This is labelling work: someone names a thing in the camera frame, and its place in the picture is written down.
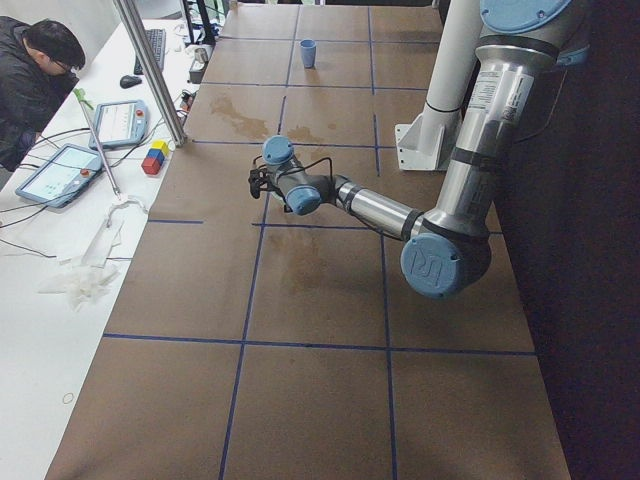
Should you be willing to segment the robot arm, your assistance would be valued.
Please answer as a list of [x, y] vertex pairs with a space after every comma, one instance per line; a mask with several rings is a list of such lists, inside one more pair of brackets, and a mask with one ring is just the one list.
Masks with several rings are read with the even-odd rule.
[[284, 136], [266, 140], [249, 174], [306, 215], [331, 204], [404, 244], [407, 283], [445, 298], [479, 280], [491, 262], [486, 216], [537, 78], [582, 62], [588, 1], [453, 1], [444, 20], [423, 111], [396, 128], [404, 170], [444, 170], [435, 207], [423, 212], [346, 177], [313, 175]]

